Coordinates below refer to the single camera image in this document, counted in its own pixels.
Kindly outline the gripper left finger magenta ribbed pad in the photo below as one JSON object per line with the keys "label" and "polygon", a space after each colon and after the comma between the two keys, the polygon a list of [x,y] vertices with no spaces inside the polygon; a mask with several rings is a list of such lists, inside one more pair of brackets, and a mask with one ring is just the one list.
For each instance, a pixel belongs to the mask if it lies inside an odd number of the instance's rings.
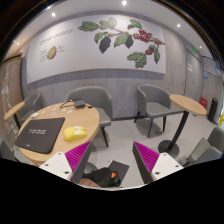
{"label": "gripper left finger magenta ribbed pad", "polygon": [[65,180],[79,183],[90,155],[90,145],[91,142],[86,142],[66,153],[57,152],[40,168]]}

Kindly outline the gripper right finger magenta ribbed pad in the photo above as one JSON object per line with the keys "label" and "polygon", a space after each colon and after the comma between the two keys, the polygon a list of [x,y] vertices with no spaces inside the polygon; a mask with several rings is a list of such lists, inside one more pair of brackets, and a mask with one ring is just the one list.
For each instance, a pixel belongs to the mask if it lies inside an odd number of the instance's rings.
{"label": "gripper right finger magenta ribbed pad", "polygon": [[145,184],[152,183],[183,168],[168,153],[157,153],[136,141],[133,142],[133,154]]}

